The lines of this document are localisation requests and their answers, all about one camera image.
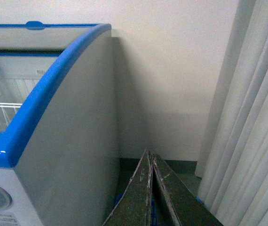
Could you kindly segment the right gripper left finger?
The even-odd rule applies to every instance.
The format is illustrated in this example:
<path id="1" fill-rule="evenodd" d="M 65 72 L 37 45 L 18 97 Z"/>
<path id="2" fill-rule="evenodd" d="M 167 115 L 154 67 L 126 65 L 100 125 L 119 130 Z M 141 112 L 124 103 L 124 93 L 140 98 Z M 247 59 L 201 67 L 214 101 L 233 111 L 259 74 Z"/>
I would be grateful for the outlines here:
<path id="1" fill-rule="evenodd" d="M 103 225 L 151 225 L 152 180 L 152 154 L 151 151 L 146 150 L 139 160 L 122 197 Z"/>

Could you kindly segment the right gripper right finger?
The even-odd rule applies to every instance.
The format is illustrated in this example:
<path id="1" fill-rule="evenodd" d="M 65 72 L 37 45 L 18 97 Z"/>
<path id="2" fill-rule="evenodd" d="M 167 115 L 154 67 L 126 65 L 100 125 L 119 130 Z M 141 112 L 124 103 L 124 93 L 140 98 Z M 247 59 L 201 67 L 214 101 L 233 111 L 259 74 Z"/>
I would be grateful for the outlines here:
<path id="1" fill-rule="evenodd" d="M 171 226 L 221 226 L 222 223 L 190 192 L 172 168 L 158 154 L 151 153 L 155 197 Z"/>

